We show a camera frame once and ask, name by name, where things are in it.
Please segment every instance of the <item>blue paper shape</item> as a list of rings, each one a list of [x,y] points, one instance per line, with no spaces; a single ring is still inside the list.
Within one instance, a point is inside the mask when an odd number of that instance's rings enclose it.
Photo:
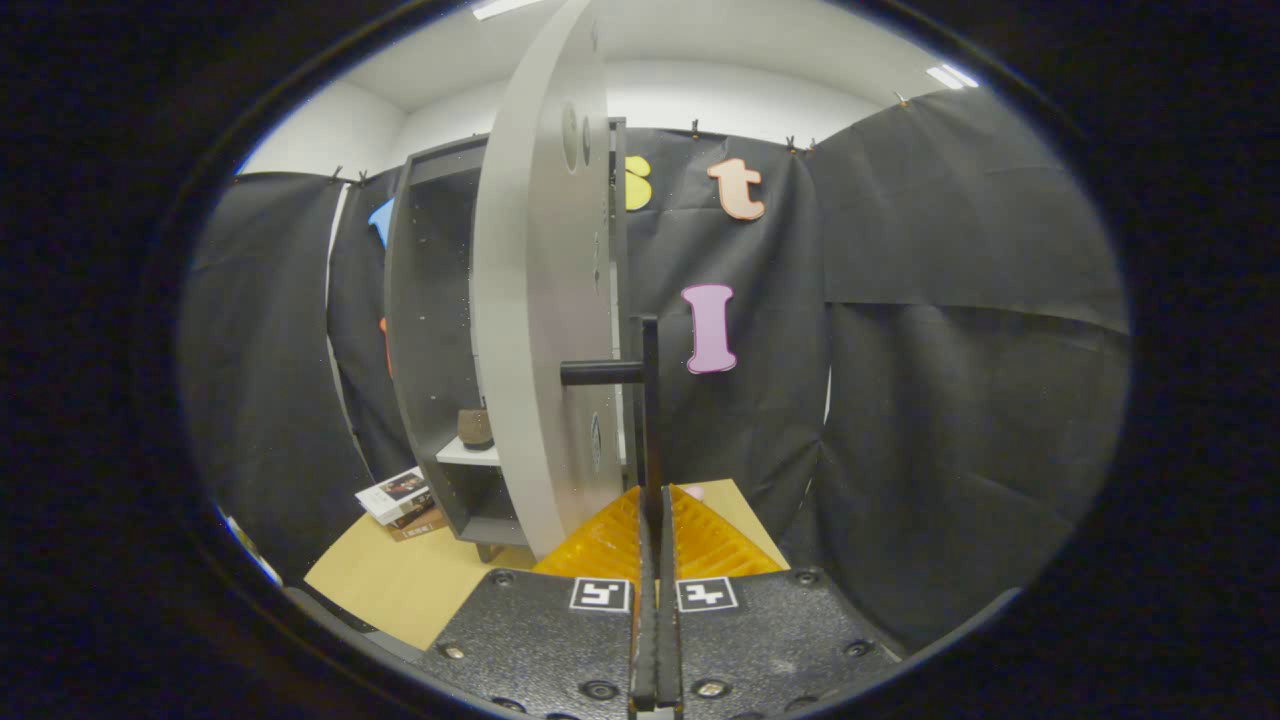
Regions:
[[[374,214],[369,217],[369,224],[378,228],[378,237],[383,241],[383,250],[387,249],[387,233],[392,229],[392,205],[396,199],[392,197],[381,208],[374,210]]]

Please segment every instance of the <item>white shelf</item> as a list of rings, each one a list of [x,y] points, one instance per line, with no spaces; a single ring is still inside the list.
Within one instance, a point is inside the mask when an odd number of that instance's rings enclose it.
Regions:
[[[498,446],[493,446],[489,450],[467,450],[462,445],[462,439],[454,437],[445,445],[443,450],[435,454],[436,462],[451,462],[453,465],[489,465],[497,468],[498,462]]]

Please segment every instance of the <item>letter cutout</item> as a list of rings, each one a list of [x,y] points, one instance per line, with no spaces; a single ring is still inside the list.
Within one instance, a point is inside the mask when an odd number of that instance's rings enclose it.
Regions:
[[[680,293],[694,309],[694,356],[689,372],[723,373],[737,365],[737,356],[728,351],[728,324],[724,306],[733,297],[727,284],[695,284]]]
[[[760,173],[746,169],[741,158],[730,158],[707,168],[707,174],[719,179],[721,208],[731,218],[754,220],[764,214],[764,202],[751,200],[751,184],[760,184]]]
[[[653,169],[649,167],[649,161],[639,155],[628,156],[625,167],[626,172],[622,179],[626,182],[627,210],[639,210],[648,205],[653,197],[653,186],[644,179]]]

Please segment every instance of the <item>ceiling light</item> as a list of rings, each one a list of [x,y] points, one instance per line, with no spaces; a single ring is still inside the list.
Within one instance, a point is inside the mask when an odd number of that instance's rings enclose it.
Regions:
[[[924,70],[933,77],[933,79],[941,82],[942,85],[950,87],[951,90],[963,90],[964,83],[957,81],[951,73],[943,70],[942,68],[929,68]]]
[[[538,3],[538,0],[493,0],[492,3],[485,3],[479,8],[471,8],[471,14],[475,15],[477,20],[486,20],[494,15],[509,13],[516,8],[524,8],[525,5],[532,5],[534,3]]]
[[[978,87],[978,81],[975,81],[975,79],[973,79],[972,77],[969,77],[969,76],[966,76],[966,74],[961,73],[960,70],[957,70],[957,69],[952,68],[951,65],[946,65],[946,64],[943,64],[943,65],[942,65],[942,69],[945,69],[946,72],[948,72],[948,73],[951,73],[951,74],[956,76],[957,78],[960,78],[960,82],[963,82],[963,83],[968,85],[969,87]]]

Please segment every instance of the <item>ceiling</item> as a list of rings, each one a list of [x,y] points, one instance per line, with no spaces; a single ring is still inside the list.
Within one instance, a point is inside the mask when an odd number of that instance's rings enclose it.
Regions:
[[[484,22],[444,17],[344,78],[406,111],[506,79],[563,4],[541,0]],[[937,58],[822,0],[595,0],[608,61],[742,65],[808,79],[888,106],[941,90]]]

